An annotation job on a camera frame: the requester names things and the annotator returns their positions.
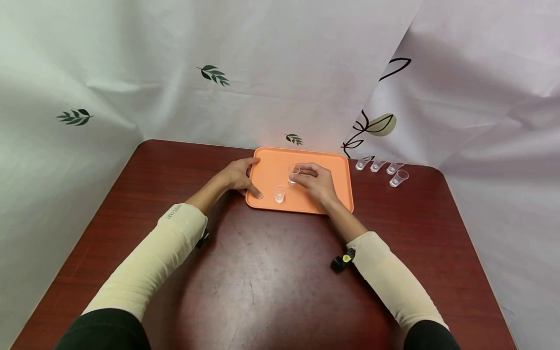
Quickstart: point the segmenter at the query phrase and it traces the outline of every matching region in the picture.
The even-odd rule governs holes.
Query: white backdrop
[[[420,3],[0,0],[0,348],[150,138],[442,170],[517,344],[555,348],[560,4],[425,0],[400,42]]]
[[[445,174],[523,350],[560,344],[559,17],[554,1],[425,0],[395,55],[410,64],[364,108],[373,132],[361,115],[343,145]]]
[[[44,56],[4,9],[0,349],[15,340],[142,141],[133,123]]]
[[[334,151],[421,0],[0,0],[0,348],[144,139]]]

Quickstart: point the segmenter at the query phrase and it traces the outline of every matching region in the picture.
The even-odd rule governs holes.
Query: left hand
[[[263,197],[262,193],[249,180],[251,166],[259,161],[260,158],[245,158],[233,161],[220,171],[218,176],[223,176],[226,179],[229,189],[238,190],[243,195],[248,190],[255,198],[261,199]]]

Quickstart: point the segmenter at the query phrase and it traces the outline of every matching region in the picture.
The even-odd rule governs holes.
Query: black sleeve
[[[434,321],[420,321],[404,340],[404,350],[461,350],[451,332]]]
[[[55,350],[149,350],[142,324],[131,313],[101,309],[78,317],[59,340]]]

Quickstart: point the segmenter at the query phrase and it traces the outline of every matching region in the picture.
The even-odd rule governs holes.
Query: brown tabletop
[[[51,349],[103,282],[174,203],[252,150],[142,143],[27,322],[13,349]],[[354,214],[426,288],[463,350],[515,349],[444,176],[406,166],[357,171]],[[328,218],[249,208],[226,195],[212,237],[158,291],[144,326],[154,349],[389,349],[396,322],[341,254]]]

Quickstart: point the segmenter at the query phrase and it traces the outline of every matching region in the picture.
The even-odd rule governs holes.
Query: clear plastic cup
[[[296,174],[299,174],[299,173],[300,173],[300,167],[298,167],[297,165],[290,165],[290,166],[288,167],[288,183],[289,183],[290,185],[295,184],[295,182],[292,181],[292,179],[290,179],[290,177],[291,177],[292,175],[296,175]]]
[[[360,154],[360,157],[358,158],[358,162],[356,163],[356,169],[359,171],[362,171],[363,168],[366,167],[366,165],[370,162],[371,160],[371,156],[367,153],[362,153]]]
[[[389,167],[387,168],[387,174],[393,175],[393,174],[396,173],[396,171],[399,170],[403,165],[404,165],[404,163],[400,163],[400,162],[389,164]]]
[[[370,170],[372,172],[378,172],[379,169],[381,169],[385,163],[387,163],[387,162],[384,161],[384,160],[374,159],[374,162],[370,166]]]
[[[395,176],[393,176],[393,178],[391,179],[391,181],[389,181],[389,185],[393,187],[397,187],[398,185],[403,183],[403,181],[406,179],[408,179],[408,173],[404,170],[398,170]]]
[[[278,204],[284,202],[284,196],[286,195],[286,188],[282,185],[278,185],[274,188],[274,201]]]

